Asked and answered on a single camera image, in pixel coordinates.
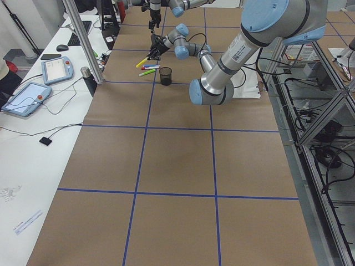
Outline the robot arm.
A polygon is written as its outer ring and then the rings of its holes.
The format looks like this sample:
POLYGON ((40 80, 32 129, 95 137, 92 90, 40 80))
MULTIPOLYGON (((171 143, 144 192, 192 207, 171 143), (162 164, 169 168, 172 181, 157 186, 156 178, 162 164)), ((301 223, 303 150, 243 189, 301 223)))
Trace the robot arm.
POLYGON ((247 1, 241 15, 240 32, 226 52, 215 61, 207 44, 189 43, 186 25, 179 24, 166 36, 153 33, 149 60, 159 60, 170 48, 178 59, 197 57, 204 71, 190 83, 195 105, 222 105, 234 95, 231 78, 260 48, 281 38, 284 45, 301 45, 321 39, 325 33, 327 1, 247 1))
POLYGON ((150 1, 128 1, 128 6, 140 6, 141 11, 150 12, 148 28, 153 32, 155 28, 160 28, 161 8, 169 7, 175 17, 180 17, 186 10, 197 8, 205 4, 213 4, 208 0, 150 0, 150 1))

